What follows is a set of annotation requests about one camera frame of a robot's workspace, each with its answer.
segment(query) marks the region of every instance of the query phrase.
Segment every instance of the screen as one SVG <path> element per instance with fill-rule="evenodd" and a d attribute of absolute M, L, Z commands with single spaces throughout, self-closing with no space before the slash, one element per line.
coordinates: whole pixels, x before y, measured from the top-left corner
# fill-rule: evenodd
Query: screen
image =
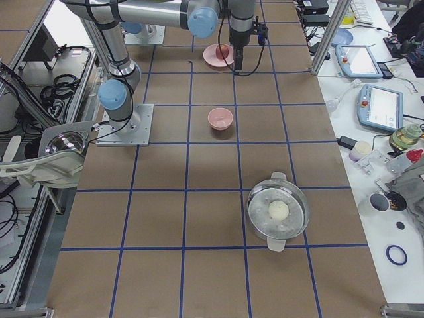
<path fill-rule="evenodd" d="M 399 95 L 383 89 L 371 88 L 368 121 L 379 125 L 398 127 Z"/>
<path fill-rule="evenodd" d="M 378 74 L 370 53 L 365 47 L 343 46 L 343 50 L 353 74 Z"/>

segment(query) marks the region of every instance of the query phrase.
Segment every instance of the keyboard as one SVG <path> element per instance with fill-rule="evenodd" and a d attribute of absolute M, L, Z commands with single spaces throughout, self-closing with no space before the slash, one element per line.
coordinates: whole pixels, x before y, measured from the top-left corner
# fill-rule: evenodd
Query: keyboard
<path fill-rule="evenodd" d="M 355 15 L 355 24 L 356 25 L 364 25 L 366 27 L 371 27 L 374 21 L 372 17 L 366 10 L 366 5 L 364 0 L 352 0 L 350 2 L 350 6 L 352 7 L 353 13 Z"/>

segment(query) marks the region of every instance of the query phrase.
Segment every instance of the blue rubber band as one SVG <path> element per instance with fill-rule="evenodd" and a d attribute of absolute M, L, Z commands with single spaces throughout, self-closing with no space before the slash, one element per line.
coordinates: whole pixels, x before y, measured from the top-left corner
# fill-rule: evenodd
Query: blue rubber band
<path fill-rule="evenodd" d="M 396 261 L 395 261 L 395 260 L 394 260 L 394 259 L 390 256 L 390 250 L 391 250 L 392 248 L 396 248 L 396 249 L 398 249 L 398 250 L 400 250 L 400 251 L 402 252 L 402 254 L 403 254 L 404 258 L 405 258 L 405 260 L 404 260 L 403 262 L 396 262 Z M 406 254 L 405 250 L 404 250 L 402 247 L 398 246 L 398 245 L 390 245 L 389 247 L 387 247 L 387 249 L 386 249 L 386 256 L 387 256 L 387 259 L 389 260 L 389 262 L 391 262 L 393 265 L 396 265 L 396 266 L 403 266 L 403 265 L 405 265 L 405 264 L 407 263 L 407 261 L 408 261 L 408 255 Z"/>

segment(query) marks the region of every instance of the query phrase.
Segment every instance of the white cup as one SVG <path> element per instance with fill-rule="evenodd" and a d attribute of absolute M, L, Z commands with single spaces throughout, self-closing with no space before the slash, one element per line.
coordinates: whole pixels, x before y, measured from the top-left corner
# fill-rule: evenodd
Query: white cup
<path fill-rule="evenodd" d="M 382 192 L 374 192 L 359 203 L 358 210 L 363 216 L 376 216 L 390 210 L 390 201 Z"/>
<path fill-rule="evenodd" d="M 367 154 L 371 153 L 371 145 L 366 141 L 357 141 L 353 149 L 349 153 L 349 158 L 352 161 L 358 161 L 359 159 L 365 157 Z"/>

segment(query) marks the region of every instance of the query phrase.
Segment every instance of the pink cup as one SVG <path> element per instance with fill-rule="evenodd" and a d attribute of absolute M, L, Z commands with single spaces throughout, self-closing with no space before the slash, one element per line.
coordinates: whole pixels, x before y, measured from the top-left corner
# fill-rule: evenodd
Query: pink cup
<path fill-rule="evenodd" d="M 231 123 L 233 122 L 233 118 L 233 113 L 228 109 L 214 108 L 209 112 L 207 121 L 209 121 L 209 124 L 212 128 L 218 131 L 223 131 L 230 127 Z"/>

